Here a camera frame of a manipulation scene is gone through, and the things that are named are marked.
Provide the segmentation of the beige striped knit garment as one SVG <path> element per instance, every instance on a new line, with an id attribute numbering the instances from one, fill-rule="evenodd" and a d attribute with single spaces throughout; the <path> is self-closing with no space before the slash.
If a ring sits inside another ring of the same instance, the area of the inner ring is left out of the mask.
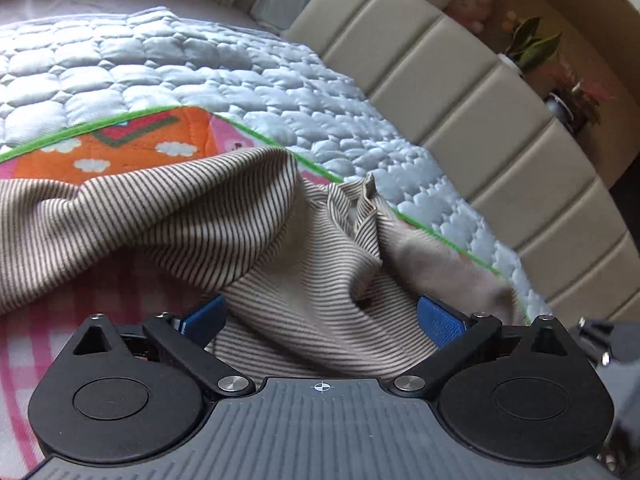
<path id="1" fill-rule="evenodd" d="M 11 312 L 124 246 L 219 292 L 219 359 L 253 378 L 391 378 L 435 346 L 422 296 L 521 322 L 512 286 L 400 221 L 371 179 L 318 186 L 282 148 L 252 148 L 73 185 L 1 185 L 1 309 Z"/>

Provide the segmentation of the beige padded headboard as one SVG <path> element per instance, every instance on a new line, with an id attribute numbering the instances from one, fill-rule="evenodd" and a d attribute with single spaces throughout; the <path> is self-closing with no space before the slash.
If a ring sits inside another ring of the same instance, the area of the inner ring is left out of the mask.
<path id="1" fill-rule="evenodd" d="M 639 253 L 534 90 L 425 0 L 310 0 L 286 34 L 424 146 L 566 324 L 639 316 Z"/>

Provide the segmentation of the red-leaf plant in dark pot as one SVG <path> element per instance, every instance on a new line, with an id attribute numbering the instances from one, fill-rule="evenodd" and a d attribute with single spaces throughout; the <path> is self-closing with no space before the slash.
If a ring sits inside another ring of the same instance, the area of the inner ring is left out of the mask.
<path id="1" fill-rule="evenodd" d="M 600 125 L 600 107 L 612 99 L 603 84 L 582 78 L 564 60 L 548 62 L 544 71 L 554 82 L 544 104 L 572 136 L 588 125 Z"/>

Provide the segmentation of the green plant in white pot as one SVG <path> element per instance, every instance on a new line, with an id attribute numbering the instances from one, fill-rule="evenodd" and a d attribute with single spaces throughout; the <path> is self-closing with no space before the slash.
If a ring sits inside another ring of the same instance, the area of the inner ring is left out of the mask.
<path id="1" fill-rule="evenodd" d="M 551 60 L 559 50 L 562 32 L 541 36 L 541 23 L 541 16 L 518 18 L 510 12 L 502 24 L 503 30 L 509 35 L 509 44 L 498 54 L 498 58 L 521 78 Z"/>

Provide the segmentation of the grey quilted mattress pad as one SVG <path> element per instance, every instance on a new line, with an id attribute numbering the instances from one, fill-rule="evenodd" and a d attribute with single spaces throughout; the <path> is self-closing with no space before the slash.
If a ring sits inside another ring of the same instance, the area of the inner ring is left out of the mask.
<path id="1" fill-rule="evenodd" d="M 548 307 L 515 252 L 457 192 L 434 157 L 405 139 L 349 76 L 269 32 L 134 14 L 35 18 L 1 29 L 1 149 L 69 155 L 62 133 L 104 124 L 105 140 L 134 137 L 130 117 L 195 106 L 221 117 L 228 148 L 243 126 L 335 177 L 374 177 L 401 214 L 510 280 L 527 316 Z"/>

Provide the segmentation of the pink plush toy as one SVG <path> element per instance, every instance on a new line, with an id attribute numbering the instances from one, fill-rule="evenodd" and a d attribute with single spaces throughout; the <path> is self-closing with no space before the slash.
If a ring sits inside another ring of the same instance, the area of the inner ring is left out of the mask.
<path id="1" fill-rule="evenodd" d="M 483 32 L 495 3 L 496 0 L 451 0 L 445 13 L 478 36 Z"/>

